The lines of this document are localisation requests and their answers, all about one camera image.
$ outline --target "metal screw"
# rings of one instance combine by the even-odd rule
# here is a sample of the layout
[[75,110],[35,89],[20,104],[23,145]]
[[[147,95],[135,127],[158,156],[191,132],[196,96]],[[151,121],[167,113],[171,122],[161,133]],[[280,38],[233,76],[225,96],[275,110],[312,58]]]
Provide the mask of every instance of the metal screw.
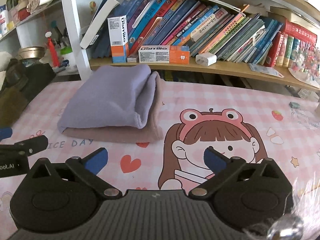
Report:
[[206,195],[208,192],[206,189],[204,188],[200,188],[200,187],[197,187],[197,188],[194,188],[193,190],[191,190],[191,193],[195,196],[204,196]]
[[107,188],[103,193],[106,196],[113,197],[113,196],[117,196],[120,192],[116,188]]

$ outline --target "folded towel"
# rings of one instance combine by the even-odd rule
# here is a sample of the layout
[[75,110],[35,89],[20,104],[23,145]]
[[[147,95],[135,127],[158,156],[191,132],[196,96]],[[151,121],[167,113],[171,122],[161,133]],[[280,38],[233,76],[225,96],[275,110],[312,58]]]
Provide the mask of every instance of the folded towel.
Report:
[[144,128],[138,129],[130,126],[108,126],[98,128],[66,128],[63,135],[76,138],[90,138],[96,141],[139,143],[155,142],[164,138],[161,127],[158,126],[159,112],[162,106],[162,91],[164,80],[156,73],[156,92]]
[[102,66],[70,99],[58,130],[132,126],[143,128],[156,89],[156,73],[148,65]]

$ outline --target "cartoon girl print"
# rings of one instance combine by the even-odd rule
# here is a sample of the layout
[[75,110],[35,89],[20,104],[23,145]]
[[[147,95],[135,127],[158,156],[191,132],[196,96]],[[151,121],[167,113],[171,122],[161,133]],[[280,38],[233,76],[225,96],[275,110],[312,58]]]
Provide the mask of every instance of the cartoon girl print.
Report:
[[164,139],[163,168],[159,189],[181,189],[188,193],[214,176],[204,163],[204,152],[212,146],[228,158],[239,156],[249,163],[268,157],[261,136],[251,124],[243,122],[234,109],[199,112],[186,109],[181,123],[169,128]]

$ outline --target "white bottle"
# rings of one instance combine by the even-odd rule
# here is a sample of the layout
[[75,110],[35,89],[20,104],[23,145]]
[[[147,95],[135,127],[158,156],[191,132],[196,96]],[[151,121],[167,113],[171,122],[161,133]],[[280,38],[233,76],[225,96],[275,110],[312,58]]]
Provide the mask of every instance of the white bottle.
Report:
[[6,5],[1,6],[0,23],[2,35],[5,35],[8,32],[7,24],[9,23],[9,15]]

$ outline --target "white charger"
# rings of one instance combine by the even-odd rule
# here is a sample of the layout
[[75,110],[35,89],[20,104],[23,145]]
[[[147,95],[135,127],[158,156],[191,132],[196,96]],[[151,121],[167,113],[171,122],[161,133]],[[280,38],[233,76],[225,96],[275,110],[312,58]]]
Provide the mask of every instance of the white charger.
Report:
[[216,62],[217,62],[217,56],[210,52],[205,52],[205,53],[196,55],[196,63],[199,65],[207,67]]

